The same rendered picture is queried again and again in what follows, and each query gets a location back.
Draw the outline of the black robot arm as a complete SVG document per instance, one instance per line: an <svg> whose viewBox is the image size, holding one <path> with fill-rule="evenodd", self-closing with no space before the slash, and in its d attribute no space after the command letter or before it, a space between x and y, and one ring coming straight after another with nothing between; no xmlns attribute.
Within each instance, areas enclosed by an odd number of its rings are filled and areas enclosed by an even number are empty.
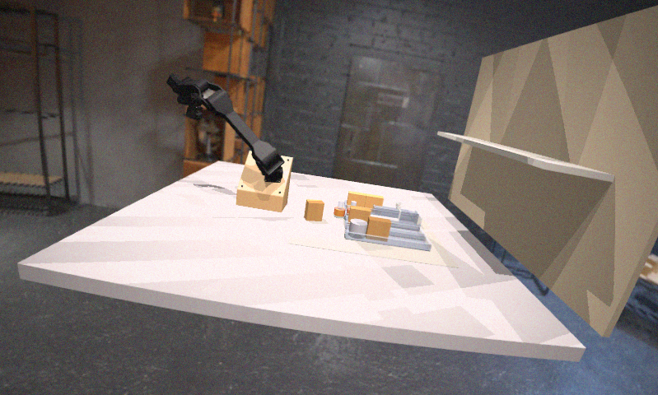
<svg viewBox="0 0 658 395"><path fill-rule="evenodd" d="M225 119L252 150L252 156L261 174L264 175L264 182L281 183L283 175L281 165L284 164L284 159L268 142L259 140L241 116L235 112L230 96L220 86L210 83L206 78L194 80L192 77L186 77L182 80L174 73L169 76L166 83L174 93L179 94L180 98L189 104L186 112L188 118L200 120L203 117L200 111L203 107L192 105L197 100L196 93L198 93L202 104L217 117ZM201 94L208 89L216 92L204 100Z"/></svg>

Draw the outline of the grey cylinder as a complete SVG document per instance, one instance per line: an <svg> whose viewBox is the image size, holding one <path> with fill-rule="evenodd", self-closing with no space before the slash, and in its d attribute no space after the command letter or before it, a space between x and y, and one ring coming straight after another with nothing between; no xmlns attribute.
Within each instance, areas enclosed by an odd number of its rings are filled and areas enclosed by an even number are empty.
<svg viewBox="0 0 658 395"><path fill-rule="evenodd" d="M351 219L350 226L349 226L349 232L354 232L354 233L359 233L359 234L366 234L367 225L368 225L368 223L364 220Z"/></svg>

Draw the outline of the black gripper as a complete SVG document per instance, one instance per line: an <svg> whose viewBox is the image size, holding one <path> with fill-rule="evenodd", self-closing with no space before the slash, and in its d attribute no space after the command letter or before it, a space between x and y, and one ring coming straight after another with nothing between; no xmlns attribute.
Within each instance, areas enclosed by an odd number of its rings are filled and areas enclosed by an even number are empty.
<svg viewBox="0 0 658 395"><path fill-rule="evenodd" d="M200 107L201 107L202 102L201 102L200 96L198 95L198 93L196 93L196 94L197 94L198 98L197 98L197 100L196 100L194 103L192 103L192 105L194 105L194 106L200 106ZM178 97L177 97L177 102L178 102L179 104L182 104L182 105L189 105L189 104L187 104L188 102L186 103L186 102L184 102L184 101L180 98L180 95L179 95L179 94L178 94Z"/></svg>

